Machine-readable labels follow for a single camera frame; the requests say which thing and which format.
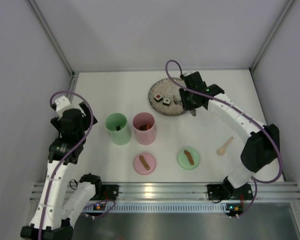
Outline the metal tongs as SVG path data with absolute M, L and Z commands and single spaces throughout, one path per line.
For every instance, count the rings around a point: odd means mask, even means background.
M 183 107 L 183 102 L 179 99 L 176 98 L 175 95 L 172 95 L 172 99 L 173 99 L 173 102 L 176 104 L 176 105 L 180 105 L 181 107 Z M 196 109 L 192 109 L 192 110 L 189 110 L 190 114 L 193 116 L 193 117 L 196 117 L 197 116 L 197 111 Z

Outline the green dot sushi roll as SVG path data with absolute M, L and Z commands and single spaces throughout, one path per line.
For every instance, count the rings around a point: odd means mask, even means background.
M 162 104 L 164 105 L 164 106 L 170 106 L 171 105 L 171 99 L 170 98 L 168 98 L 168 97 L 165 97 L 163 100 L 162 100 Z

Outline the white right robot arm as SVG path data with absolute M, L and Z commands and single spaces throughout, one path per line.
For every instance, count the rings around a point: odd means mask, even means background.
M 247 182 L 263 167 L 280 157 L 280 132 L 276 125 L 265 125 L 240 110 L 216 84 L 208 86 L 199 72 L 181 74 L 185 83 L 179 89 L 184 110 L 203 107 L 226 123 L 244 143 L 240 163 L 223 180 L 221 189 L 230 199 L 241 194 Z

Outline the green round lid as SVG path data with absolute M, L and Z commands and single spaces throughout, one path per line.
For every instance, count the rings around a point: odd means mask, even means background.
M 179 151 L 176 161 L 182 169 L 190 171 L 199 166 L 201 156 L 194 148 L 186 147 Z

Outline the red sushi roll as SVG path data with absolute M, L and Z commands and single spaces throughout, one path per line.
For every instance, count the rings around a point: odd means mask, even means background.
M 153 97 L 154 101 L 159 103 L 163 100 L 163 96 L 160 95 L 160 94 L 156 94 L 154 97 Z

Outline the pink round lid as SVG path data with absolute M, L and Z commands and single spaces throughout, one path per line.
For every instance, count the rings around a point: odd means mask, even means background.
M 138 154 L 133 160 L 134 170 L 142 176 L 147 176 L 153 173 L 156 169 L 156 166 L 156 159 L 152 154 L 147 152 Z

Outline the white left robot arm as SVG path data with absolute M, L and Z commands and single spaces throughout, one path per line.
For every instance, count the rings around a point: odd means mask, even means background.
M 74 226 L 89 200 L 103 194 L 102 180 L 91 173 L 83 175 L 72 196 L 65 201 L 71 175 L 92 126 L 97 123 L 89 104 L 80 108 L 70 103 L 52 105 L 58 116 L 51 124 L 61 134 L 49 147 L 47 175 L 36 212 L 29 225 L 23 226 L 24 240 L 70 240 Z

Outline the brown seaweed piece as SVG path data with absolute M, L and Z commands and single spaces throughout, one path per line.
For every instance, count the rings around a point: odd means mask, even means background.
M 146 131 L 146 130 L 147 130 L 147 125 L 141 125 L 141 126 L 139 127 L 139 130 L 140 130 L 140 131 Z

